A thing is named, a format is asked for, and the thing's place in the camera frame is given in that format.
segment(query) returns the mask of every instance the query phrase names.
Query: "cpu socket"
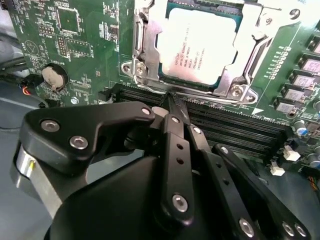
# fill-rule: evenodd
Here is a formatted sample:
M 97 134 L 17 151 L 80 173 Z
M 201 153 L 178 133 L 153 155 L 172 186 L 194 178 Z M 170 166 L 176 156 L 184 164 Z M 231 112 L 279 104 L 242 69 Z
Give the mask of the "cpu socket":
M 281 2 L 135 0 L 132 61 L 121 69 L 155 93 L 254 104 L 251 85 L 279 28 L 300 20 L 300 3 Z

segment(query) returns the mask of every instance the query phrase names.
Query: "electrolytic capacitor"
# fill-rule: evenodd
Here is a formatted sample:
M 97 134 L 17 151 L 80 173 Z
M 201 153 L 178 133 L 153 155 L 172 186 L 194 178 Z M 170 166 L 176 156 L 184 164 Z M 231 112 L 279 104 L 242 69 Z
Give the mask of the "electrolytic capacitor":
M 313 104 L 313 108 L 318 112 L 318 114 L 320 114 L 320 100 Z
M 318 156 L 315 153 L 309 154 L 307 158 L 308 158 L 310 167 L 316 168 L 316 169 L 320 168 L 320 160 L 318 159 Z
M 308 130 L 305 125 L 305 121 L 298 120 L 294 123 L 295 132 L 298 135 L 304 136 L 308 133 Z
M 320 160 L 320 146 L 316 146 L 314 149 L 314 153 L 318 156 L 319 160 Z

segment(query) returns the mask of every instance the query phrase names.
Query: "metal bolt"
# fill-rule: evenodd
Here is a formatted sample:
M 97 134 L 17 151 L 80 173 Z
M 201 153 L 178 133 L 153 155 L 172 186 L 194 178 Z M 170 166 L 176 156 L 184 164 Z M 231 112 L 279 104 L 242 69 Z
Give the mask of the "metal bolt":
M 201 134 L 201 130 L 197 127 L 194 127 L 193 130 L 197 133 L 197 134 Z
M 301 11 L 299 9 L 292 9 L 290 11 L 290 19 L 296 20 L 298 17 L 300 17 Z
M 83 150 L 88 147 L 88 141 L 83 136 L 73 136 L 69 142 L 71 147 L 78 150 Z
M 254 229 L 250 225 L 250 223 L 245 220 L 244 218 L 241 218 L 239 220 L 240 228 L 241 230 L 247 235 L 249 238 L 252 238 L 255 235 Z
M 141 74 L 144 73 L 144 70 L 143 70 L 142 67 L 138 67 L 138 68 L 136 69 L 136 72 L 137 72 L 139 75 L 141 75 Z
M 59 131 L 60 126 L 53 120 L 44 120 L 43 122 L 41 122 L 41 128 L 47 132 L 54 133 Z
M 130 67 L 127 66 L 127 65 L 124 65 L 124 66 L 123 66 L 123 70 L 124 70 L 126 73 L 129 73 L 129 72 L 130 72 Z
M 235 85 L 231 88 L 231 94 L 234 97 L 239 97 L 244 93 L 244 90 L 242 87 L 240 87 L 239 85 Z
M 294 227 L 302 237 L 307 236 L 306 232 L 297 223 L 294 225 Z
M 247 96 L 246 97 L 246 100 L 249 102 L 249 103 L 252 103 L 256 100 L 256 97 L 253 96 L 253 95 L 250 95 L 250 96 Z
M 151 114 L 151 112 L 150 112 L 148 109 L 146 109 L 146 108 L 142 108 L 142 112 L 143 112 L 144 114 L 147 114 L 147 115 L 150 115 L 150 114 Z
M 225 154 L 228 154 L 228 153 L 229 153 L 228 149 L 226 149 L 224 146 L 221 148 L 221 150 L 222 150 Z
M 71 98 L 70 102 L 71 102 L 72 104 L 76 105 L 76 104 L 79 103 L 79 99 L 76 98 L 75 96 L 73 96 L 73 97 Z
M 291 237 L 293 237 L 295 235 L 294 230 L 285 221 L 282 223 L 282 227 L 284 228 L 286 233 L 289 234 Z
M 146 71 L 146 66 L 142 62 L 139 62 L 136 64 L 135 69 L 138 75 L 143 75 Z
M 177 123 L 177 124 L 180 122 L 179 119 L 176 118 L 176 117 L 174 117 L 174 116 L 172 117 L 172 121 L 174 121 L 174 122 Z
M 173 206 L 181 213 L 184 213 L 188 210 L 187 200 L 179 194 L 173 195 L 172 203 L 173 203 Z

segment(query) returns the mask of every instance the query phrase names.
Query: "white connector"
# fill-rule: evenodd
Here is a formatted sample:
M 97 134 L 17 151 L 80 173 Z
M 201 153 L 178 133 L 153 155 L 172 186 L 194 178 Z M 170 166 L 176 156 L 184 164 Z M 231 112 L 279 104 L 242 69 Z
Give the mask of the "white connector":
M 290 146 L 284 146 L 283 156 L 285 160 L 296 162 L 301 156 L 298 152 L 294 151 Z
M 272 161 L 271 165 L 272 166 L 270 168 L 270 172 L 273 176 L 281 177 L 283 174 L 285 174 L 286 171 L 283 168 L 279 167 L 275 161 Z

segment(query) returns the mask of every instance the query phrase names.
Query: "black dimm slot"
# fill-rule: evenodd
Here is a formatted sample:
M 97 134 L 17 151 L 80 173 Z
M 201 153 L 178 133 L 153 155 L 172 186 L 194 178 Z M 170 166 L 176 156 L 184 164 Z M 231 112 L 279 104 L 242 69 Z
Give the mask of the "black dimm slot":
M 219 134 L 219 133 L 212 133 L 212 132 L 208 132 L 208 131 L 203 131 L 204 135 L 210 139 L 210 140 L 221 140 L 221 141 L 224 141 L 226 143 L 229 143 L 229 144 L 234 144 L 234 145 L 238 145 L 239 146 L 239 138 L 236 138 L 236 137 L 231 137 L 231 136 L 228 136 L 228 135 L 224 135 L 224 134 Z M 245 146 L 246 148 L 248 149 L 255 149 L 255 150 L 258 150 L 258 151 L 268 151 L 270 150 L 270 147 L 268 146 L 263 146 L 263 145 L 260 145 L 260 144 L 256 144 L 254 142 L 251 142 L 251 141 L 245 141 L 245 140 L 242 140 L 241 142 L 241 146 Z
M 279 133 L 279 129 L 277 129 L 277 128 L 274 128 L 272 126 L 264 126 L 264 122 L 265 121 L 263 121 L 263 120 L 259 120 L 261 122 L 256 123 L 256 122 L 253 121 L 253 120 L 256 120 L 255 118 L 251 118 L 249 116 L 241 115 L 242 117 L 245 117 L 248 120 L 247 119 L 243 119 L 243 118 L 238 117 L 240 115 L 237 114 L 237 113 L 232 113 L 234 115 L 233 116 L 229 116 L 228 115 L 229 112 L 223 111 L 223 110 L 219 110 L 219 109 L 216 109 L 217 111 L 220 111 L 219 113 L 216 113 L 216 112 L 203 112 L 203 110 L 196 110 L 196 109 L 192 109 L 192 107 L 189 107 L 189 105 L 187 105 L 187 106 L 188 106 L 189 115 L 198 114 L 198 115 L 201 115 L 203 117 L 208 117 L 210 119 L 215 119 L 215 120 L 220 120 L 220 121 L 228 122 L 228 123 L 235 124 L 235 125 L 240 125 L 240 126 L 243 126 L 243 127 L 250 126 L 253 129 L 254 129 L 254 127 L 257 127 L 259 129 L 259 131 L 266 132 L 267 134 L 269 134 L 269 133 L 278 134 Z
M 216 123 L 216 122 L 214 124 L 212 124 L 212 123 L 209 123 L 209 121 L 203 121 L 199 117 L 191 117 L 190 120 L 194 123 L 197 123 L 196 125 L 199 128 L 202 128 L 202 126 L 203 126 L 203 128 L 225 131 L 226 133 L 237 134 L 241 137 L 248 137 L 248 138 L 254 139 L 256 141 L 260 141 L 260 142 L 272 142 L 275 140 L 274 137 L 265 136 L 262 134 L 255 134 L 255 133 L 252 133 L 251 131 L 242 130 L 242 129 L 239 129 L 236 127 L 226 126 L 225 124 L 220 124 L 220 123 Z
M 115 87 L 116 102 L 141 101 L 150 107 L 162 102 L 163 95 L 120 84 Z M 203 130 L 210 146 L 225 144 L 237 153 L 262 159 L 266 164 L 293 136 L 290 126 L 194 102 L 187 101 L 186 106 L 191 123 Z
M 208 144 L 210 146 L 213 146 L 213 145 L 219 144 L 219 142 L 208 140 Z M 246 149 L 238 148 L 238 147 L 234 147 L 234 146 L 229 146 L 229 148 L 233 152 L 240 153 L 240 154 L 243 154 L 243 155 L 247 155 L 247 156 L 250 156 L 250 157 L 254 157 L 254 158 L 257 158 L 257 159 L 263 159 L 265 157 L 265 153 L 259 154 L 257 152 L 251 151 L 251 150 L 246 150 Z

